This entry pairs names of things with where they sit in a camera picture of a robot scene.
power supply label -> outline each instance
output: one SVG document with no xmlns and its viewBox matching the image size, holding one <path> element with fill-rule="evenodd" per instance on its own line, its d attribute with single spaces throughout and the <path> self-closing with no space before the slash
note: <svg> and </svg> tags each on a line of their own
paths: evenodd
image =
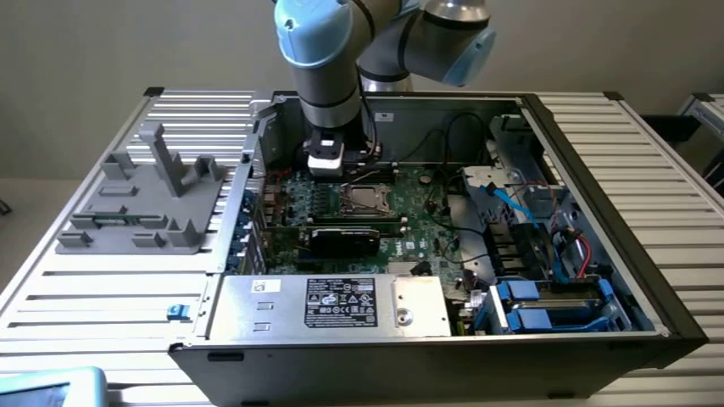
<svg viewBox="0 0 724 407">
<path fill-rule="evenodd" d="M 309 279 L 305 324 L 310 328 L 378 326 L 375 279 Z"/>
</svg>

sticker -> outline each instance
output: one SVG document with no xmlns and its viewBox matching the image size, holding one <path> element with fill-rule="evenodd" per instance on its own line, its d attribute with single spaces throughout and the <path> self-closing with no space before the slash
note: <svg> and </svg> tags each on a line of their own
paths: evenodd
<svg viewBox="0 0 724 407">
<path fill-rule="evenodd" d="M 395 121 L 395 113 L 375 113 L 375 121 L 393 123 Z"/>
<path fill-rule="evenodd" d="M 282 280 L 255 280 L 251 282 L 253 293 L 278 293 L 282 291 Z"/>
<path fill-rule="evenodd" d="M 307 280 L 305 325 L 310 328 L 378 326 L 374 278 L 311 278 Z"/>
</svg>

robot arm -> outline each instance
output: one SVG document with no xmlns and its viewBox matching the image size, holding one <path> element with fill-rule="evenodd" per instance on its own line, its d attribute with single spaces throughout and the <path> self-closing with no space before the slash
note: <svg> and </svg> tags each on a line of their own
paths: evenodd
<svg viewBox="0 0 724 407">
<path fill-rule="evenodd" d="M 409 81 L 410 73 L 465 86 L 490 54 L 485 0 L 279 0 L 281 50 L 293 65 L 315 176 L 342 176 L 345 164 L 373 159 L 363 131 L 366 82 Z"/>
</svg>

warning label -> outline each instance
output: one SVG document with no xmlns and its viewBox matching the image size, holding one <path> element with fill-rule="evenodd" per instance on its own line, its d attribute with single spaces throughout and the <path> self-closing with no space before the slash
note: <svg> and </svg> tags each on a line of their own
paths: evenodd
<svg viewBox="0 0 724 407">
<path fill-rule="evenodd" d="M 310 328 L 378 326 L 374 278 L 311 278 L 307 280 L 305 324 Z"/>
</svg>

